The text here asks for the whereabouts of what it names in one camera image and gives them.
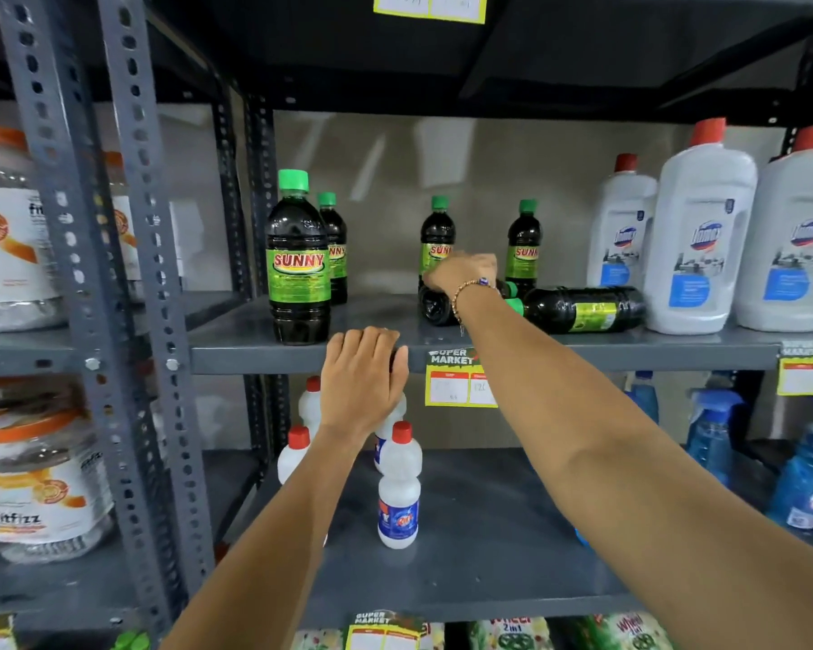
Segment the green bottle cap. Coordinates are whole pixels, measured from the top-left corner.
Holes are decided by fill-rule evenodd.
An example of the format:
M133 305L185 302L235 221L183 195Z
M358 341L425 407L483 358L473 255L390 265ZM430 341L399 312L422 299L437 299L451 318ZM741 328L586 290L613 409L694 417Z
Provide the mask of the green bottle cap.
M280 184L280 191L287 189L310 191L310 178L307 176L306 171L281 169L280 173L277 174L277 179Z
M138 635L138 632L121 632L115 640L112 650L129 650Z
M135 641L132 642L130 650L151 650L151 640L148 638L147 634L144 632L139 634L135 638Z
M523 317L523 301L521 301L521 299L506 299L506 303L508 303L509 307Z

